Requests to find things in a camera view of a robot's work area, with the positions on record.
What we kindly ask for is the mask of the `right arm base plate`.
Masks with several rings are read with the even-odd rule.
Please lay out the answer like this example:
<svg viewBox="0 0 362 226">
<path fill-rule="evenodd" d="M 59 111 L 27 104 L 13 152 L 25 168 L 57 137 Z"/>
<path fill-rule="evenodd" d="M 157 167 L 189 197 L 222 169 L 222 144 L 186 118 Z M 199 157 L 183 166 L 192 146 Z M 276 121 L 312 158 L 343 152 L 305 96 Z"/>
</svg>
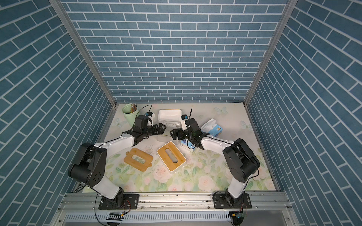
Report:
<svg viewBox="0 0 362 226">
<path fill-rule="evenodd" d="M 228 192 L 215 192 L 212 195 L 215 209 L 251 209 L 249 194 L 243 193 L 239 198 L 233 198 Z"/>
</svg>

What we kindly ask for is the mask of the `clear plastic tissue box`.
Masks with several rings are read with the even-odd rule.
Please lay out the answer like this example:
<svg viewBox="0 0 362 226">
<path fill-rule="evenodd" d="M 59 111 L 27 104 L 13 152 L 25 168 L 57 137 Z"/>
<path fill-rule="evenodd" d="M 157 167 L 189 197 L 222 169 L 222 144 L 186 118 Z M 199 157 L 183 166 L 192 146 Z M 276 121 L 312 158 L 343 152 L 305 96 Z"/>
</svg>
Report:
<svg viewBox="0 0 362 226">
<path fill-rule="evenodd" d="M 175 145 L 180 144 L 180 140 L 178 140 L 178 139 L 174 140 L 170 134 L 170 131 L 173 129 L 174 129 L 174 127 L 167 126 L 163 134 L 156 136 L 156 140 L 158 142 L 164 142 L 164 143 L 168 143 L 168 142 L 172 141 L 172 142 L 174 142 Z"/>
</svg>

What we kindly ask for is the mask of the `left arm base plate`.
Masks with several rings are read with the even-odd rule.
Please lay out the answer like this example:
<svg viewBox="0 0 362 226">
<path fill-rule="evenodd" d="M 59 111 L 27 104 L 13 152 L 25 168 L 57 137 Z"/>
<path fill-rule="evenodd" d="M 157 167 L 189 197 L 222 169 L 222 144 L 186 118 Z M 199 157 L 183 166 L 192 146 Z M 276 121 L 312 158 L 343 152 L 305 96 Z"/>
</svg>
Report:
<svg viewBox="0 0 362 226">
<path fill-rule="evenodd" d="M 114 199 L 102 197 L 99 210 L 135 210 L 137 209 L 139 198 L 139 194 L 131 193 L 122 193 Z"/>
</svg>

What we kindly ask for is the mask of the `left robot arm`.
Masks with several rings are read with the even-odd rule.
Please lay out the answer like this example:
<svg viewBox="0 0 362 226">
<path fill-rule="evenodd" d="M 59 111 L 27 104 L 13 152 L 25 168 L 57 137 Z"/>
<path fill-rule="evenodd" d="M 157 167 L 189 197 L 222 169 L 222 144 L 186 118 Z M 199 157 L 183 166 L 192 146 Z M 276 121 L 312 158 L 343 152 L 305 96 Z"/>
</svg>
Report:
<svg viewBox="0 0 362 226">
<path fill-rule="evenodd" d="M 149 116 L 137 116 L 132 128 L 120 137 L 97 144 L 83 143 L 69 166 L 68 176 L 102 195 L 108 209 L 122 208 L 125 204 L 123 189 L 105 175 L 106 162 L 108 157 L 139 144 L 145 138 L 165 132 L 164 124 L 149 125 L 149 122 L 152 122 Z"/>
</svg>

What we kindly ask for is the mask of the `bamboo lid with slot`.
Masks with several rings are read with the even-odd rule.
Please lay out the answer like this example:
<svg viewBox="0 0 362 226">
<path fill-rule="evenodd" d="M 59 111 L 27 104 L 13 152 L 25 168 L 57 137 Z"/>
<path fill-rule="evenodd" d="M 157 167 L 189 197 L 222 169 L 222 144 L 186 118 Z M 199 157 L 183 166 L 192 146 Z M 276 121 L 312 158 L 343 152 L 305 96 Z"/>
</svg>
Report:
<svg viewBox="0 0 362 226">
<path fill-rule="evenodd" d="M 123 161 L 137 170 L 145 172 L 148 168 L 152 167 L 153 156 L 138 148 L 132 148 L 126 153 Z"/>
</svg>

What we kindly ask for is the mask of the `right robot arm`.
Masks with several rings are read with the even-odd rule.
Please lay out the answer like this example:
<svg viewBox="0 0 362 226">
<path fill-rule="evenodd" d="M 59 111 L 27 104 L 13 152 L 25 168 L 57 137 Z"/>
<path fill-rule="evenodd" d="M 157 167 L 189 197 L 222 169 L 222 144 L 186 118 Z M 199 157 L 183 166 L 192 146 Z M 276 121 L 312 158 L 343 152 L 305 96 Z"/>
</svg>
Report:
<svg viewBox="0 0 362 226">
<path fill-rule="evenodd" d="M 260 162 L 246 141 L 223 140 L 204 132 L 194 118 L 182 120 L 180 129 L 173 129 L 170 135 L 174 140 L 188 140 L 195 147 L 222 154 L 232 175 L 225 191 L 224 201 L 231 208 L 240 208 L 249 181 L 259 174 Z"/>
</svg>

